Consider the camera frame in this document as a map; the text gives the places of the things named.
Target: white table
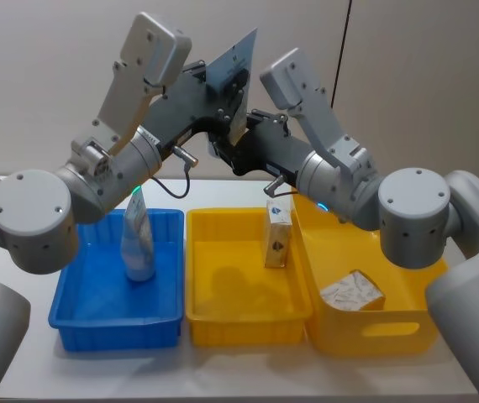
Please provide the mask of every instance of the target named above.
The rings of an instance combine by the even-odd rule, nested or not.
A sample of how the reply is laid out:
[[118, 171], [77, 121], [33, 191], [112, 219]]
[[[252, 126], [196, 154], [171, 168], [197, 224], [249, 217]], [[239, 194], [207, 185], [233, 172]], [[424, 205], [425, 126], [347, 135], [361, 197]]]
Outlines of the white table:
[[[166, 181], [182, 191], [183, 181]], [[193, 181], [188, 198], [175, 200], [154, 182], [143, 186], [149, 207], [262, 207], [263, 181]], [[449, 264], [462, 261], [449, 243]], [[177, 348], [67, 353], [47, 316], [58, 273], [29, 275], [0, 249], [0, 282], [32, 304], [29, 331], [0, 384], [0, 400], [251, 402], [479, 402], [474, 387], [439, 340], [427, 353], [402, 359], [336, 360], [307, 343], [274, 348], [192, 348], [184, 324]]]

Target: yellow basket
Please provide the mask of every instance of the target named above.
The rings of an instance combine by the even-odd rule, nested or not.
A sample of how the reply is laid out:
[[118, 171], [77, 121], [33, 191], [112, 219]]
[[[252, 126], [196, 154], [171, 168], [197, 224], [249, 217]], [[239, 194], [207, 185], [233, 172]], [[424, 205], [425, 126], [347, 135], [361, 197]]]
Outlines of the yellow basket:
[[265, 208], [187, 214], [186, 315], [196, 346], [291, 344], [311, 315], [297, 245], [287, 267], [262, 261]]
[[[293, 236], [298, 240], [313, 315], [307, 333], [320, 351], [335, 357], [373, 357], [421, 353], [437, 337], [427, 312], [427, 285], [446, 271], [445, 262], [421, 270], [390, 263], [380, 249], [378, 232], [340, 224], [309, 199], [294, 196]], [[340, 311], [320, 291], [360, 270], [384, 293], [380, 311]]]

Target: basket handle hole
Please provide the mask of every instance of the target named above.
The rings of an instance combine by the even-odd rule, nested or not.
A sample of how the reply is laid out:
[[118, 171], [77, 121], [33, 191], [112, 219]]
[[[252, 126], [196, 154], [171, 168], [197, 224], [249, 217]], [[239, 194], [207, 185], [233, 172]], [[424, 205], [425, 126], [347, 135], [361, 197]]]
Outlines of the basket handle hole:
[[411, 336], [420, 328], [416, 322], [374, 323], [362, 328], [364, 338], [387, 338], [394, 336]]

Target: black cable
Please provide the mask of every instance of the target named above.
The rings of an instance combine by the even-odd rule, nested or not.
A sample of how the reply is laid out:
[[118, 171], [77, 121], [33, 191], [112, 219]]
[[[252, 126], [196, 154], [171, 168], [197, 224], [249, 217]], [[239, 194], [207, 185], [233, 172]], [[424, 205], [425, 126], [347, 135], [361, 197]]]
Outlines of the black cable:
[[342, 44], [340, 44], [339, 64], [337, 65], [337, 73], [334, 77], [333, 96], [331, 97], [331, 108], [334, 104], [334, 96], [337, 93], [337, 83], [339, 82], [340, 63], [342, 63], [342, 54], [344, 53], [344, 43], [346, 41], [346, 33], [348, 32], [348, 22], [350, 21], [351, 2], [348, 3], [348, 14], [346, 14], [346, 22], [344, 25], [344, 33], [342, 34]]
[[298, 192], [297, 191], [285, 191], [284, 193], [279, 193], [278, 195], [274, 195], [272, 197], [272, 199], [274, 199], [275, 197], [281, 197], [281, 196], [288, 196], [288, 195], [297, 195]]
[[183, 199], [185, 196], [187, 196], [187, 194], [189, 194], [189, 190], [191, 189], [189, 171], [186, 170], [185, 172], [186, 172], [186, 190], [183, 192], [182, 195], [175, 195], [174, 193], [172, 193], [165, 185], [163, 185], [163, 183], [159, 179], [152, 177], [152, 180], [155, 181], [159, 186], [161, 186], [161, 188], [163, 188], [163, 190], [166, 191], [170, 196], [174, 197], [175, 199]]

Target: blue light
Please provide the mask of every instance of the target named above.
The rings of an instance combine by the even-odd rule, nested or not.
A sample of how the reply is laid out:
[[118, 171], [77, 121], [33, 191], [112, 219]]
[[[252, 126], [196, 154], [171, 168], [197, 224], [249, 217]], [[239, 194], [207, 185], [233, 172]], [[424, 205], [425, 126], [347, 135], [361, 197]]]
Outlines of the blue light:
[[316, 203], [316, 206], [320, 207], [322, 210], [324, 210], [325, 212], [328, 212], [329, 209], [327, 208], [327, 206], [325, 206], [323, 203]]

